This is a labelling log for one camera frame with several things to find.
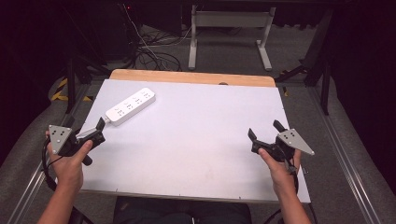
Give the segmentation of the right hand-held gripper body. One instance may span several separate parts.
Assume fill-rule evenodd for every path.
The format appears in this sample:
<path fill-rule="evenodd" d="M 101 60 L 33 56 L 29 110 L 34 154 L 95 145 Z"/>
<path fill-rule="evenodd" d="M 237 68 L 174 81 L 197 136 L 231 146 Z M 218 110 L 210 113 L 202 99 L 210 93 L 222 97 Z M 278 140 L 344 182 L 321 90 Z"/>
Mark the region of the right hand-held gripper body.
<path fill-rule="evenodd" d="M 276 136 L 273 144 L 257 141 L 258 148 L 264 149 L 274 160 L 290 161 L 296 149 L 313 156 L 314 150 L 305 142 L 295 129 L 286 130 Z"/>

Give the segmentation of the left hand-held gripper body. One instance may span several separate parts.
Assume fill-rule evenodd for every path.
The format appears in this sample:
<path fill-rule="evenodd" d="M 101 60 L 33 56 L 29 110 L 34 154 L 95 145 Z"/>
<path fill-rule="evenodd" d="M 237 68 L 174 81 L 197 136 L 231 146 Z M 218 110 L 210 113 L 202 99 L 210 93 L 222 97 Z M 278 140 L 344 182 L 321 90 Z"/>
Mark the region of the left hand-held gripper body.
<path fill-rule="evenodd" d="M 91 140 L 97 133 L 101 133 L 101 131 L 91 129 L 87 133 L 76 134 L 71 128 L 50 125 L 49 139 L 52 145 L 52 153 L 63 157 L 72 157 L 86 141 Z"/>

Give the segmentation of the white power strip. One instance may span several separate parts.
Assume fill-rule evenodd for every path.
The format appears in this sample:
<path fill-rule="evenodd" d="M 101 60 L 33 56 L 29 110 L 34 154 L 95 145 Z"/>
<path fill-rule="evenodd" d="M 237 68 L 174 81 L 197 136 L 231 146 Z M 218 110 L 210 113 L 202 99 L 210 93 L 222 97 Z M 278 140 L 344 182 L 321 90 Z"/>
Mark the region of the white power strip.
<path fill-rule="evenodd" d="M 156 93 L 149 88 L 143 88 L 108 109 L 105 113 L 106 120 L 114 126 L 120 126 L 155 101 Z"/>

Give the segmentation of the person's left hand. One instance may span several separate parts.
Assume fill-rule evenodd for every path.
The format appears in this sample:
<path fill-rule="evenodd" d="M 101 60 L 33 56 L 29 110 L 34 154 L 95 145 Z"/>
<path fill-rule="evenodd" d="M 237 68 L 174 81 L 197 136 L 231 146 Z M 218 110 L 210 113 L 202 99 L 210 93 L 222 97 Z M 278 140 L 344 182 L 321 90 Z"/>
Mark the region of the person's left hand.
<path fill-rule="evenodd" d="M 52 168 L 57 176 L 57 191 L 79 192 L 83 185 L 82 162 L 92 149 L 92 140 L 86 141 L 72 157 L 56 155 L 52 145 L 48 144 L 49 159 L 53 161 Z"/>

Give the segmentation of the person's right hand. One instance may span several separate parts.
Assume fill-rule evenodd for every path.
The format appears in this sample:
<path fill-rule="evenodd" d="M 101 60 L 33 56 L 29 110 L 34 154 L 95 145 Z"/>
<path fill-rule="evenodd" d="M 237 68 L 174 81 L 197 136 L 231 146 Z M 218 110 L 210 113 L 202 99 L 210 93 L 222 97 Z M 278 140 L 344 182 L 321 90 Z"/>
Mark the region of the person's right hand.
<path fill-rule="evenodd" d="M 294 178 L 292 174 L 288 172 L 285 163 L 273 159 L 265 149 L 260 148 L 258 152 L 270 170 L 276 195 L 296 195 Z"/>

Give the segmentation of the black tripod stand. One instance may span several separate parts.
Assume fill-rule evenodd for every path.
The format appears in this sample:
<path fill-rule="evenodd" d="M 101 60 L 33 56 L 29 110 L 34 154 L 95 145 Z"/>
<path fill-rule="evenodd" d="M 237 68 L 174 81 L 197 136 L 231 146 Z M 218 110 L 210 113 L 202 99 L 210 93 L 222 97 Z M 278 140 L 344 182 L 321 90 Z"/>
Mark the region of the black tripod stand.
<path fill-rule="evenodd" d="M 84 26 L 88 21 L 81 13 L 75 13 L 73 8 L 60 4 L 58 19 L 56 28 L 67 58 L 66 113 L 70 114 L 83 99 L 83 96 L 76 94 L 77 80 L 81 85 L 90 85 L 93 75 L 109 77 L 111 71 L 106 68 L 106 62 L 99 55 L 99 49 L 93 44 L 93 39 L 90 38 L 91 27 Z"/>

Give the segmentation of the black metal stand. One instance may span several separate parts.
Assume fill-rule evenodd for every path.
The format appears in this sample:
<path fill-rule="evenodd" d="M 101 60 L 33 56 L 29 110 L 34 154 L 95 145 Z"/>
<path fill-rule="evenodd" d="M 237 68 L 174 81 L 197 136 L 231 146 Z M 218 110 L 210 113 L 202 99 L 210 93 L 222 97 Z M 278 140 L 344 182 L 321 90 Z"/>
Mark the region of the black metal stand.
<path fill-rule="evenodd" d="M 324 13 L 320 23 L 318 24 L 308 51 L 301 60 L 301 64 L 290 71 L 286 71 L 283 75 L 280 75 L 276 78 L 276 83 L 281 83 L 305 71 L 306 77 L 304 79 L 304 84 L 306 87 L 316 86 L 319 79 L 322 78 L 319 102 L 320 107 L 326 116 L 329 115 L 328 98 L 330 90 L 331 68 L 324 55 L 323 45 L 327 38 L 328 29 L 332 21 L 332 13 L 332 9 L 327 9 Z"/>

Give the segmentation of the person's dark pants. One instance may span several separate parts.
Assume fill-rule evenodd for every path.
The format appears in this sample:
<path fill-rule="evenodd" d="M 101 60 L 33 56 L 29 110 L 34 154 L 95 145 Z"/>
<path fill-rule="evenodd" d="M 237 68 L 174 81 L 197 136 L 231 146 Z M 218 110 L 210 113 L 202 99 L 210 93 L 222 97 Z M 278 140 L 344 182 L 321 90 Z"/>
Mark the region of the person's dark pants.
<path fill-rule="evenodd" d="M 118 197 L 113 224 L 252 224 L 245 203 Z"/>

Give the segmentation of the metal floor rail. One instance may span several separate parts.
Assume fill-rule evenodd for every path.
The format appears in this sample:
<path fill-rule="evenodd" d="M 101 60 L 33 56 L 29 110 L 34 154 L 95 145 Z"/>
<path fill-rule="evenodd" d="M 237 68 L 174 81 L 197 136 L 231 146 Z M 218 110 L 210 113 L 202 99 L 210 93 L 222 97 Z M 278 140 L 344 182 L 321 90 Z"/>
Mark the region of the metal floor rail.
<path fill-rule="evenodd" d="M 36 224 L 40 218 L 52 194 L 43 172 L 50 161 L 44 148 L 46 131 L 50 125 L 80 128 L 92 106 L 84 100 L 91 87 L 78 84 L 73 105 L 52 99 L 11 149 L 0 166 L 0 224 Z"/>
<path fill-rule="evenodd" d="M 330 136 L 334 154 L 343 170 L 346 181 L 354 195 L 355 200 L 363 214 L 367 224 L 382 224 L 381 220 L 375 211 L 371 200 L 368 197 L 367 191 L 363 186 L 361 177 L 358 174 L 355 166 L 352 164 L 350 158 L 345 152 L 337 131 L 335 130 L 332 120 L 327 116 L 321 107 L 320 97 L 314 88 L 307 88 L 308 94 L 324 123 L 325 129 Z"/>

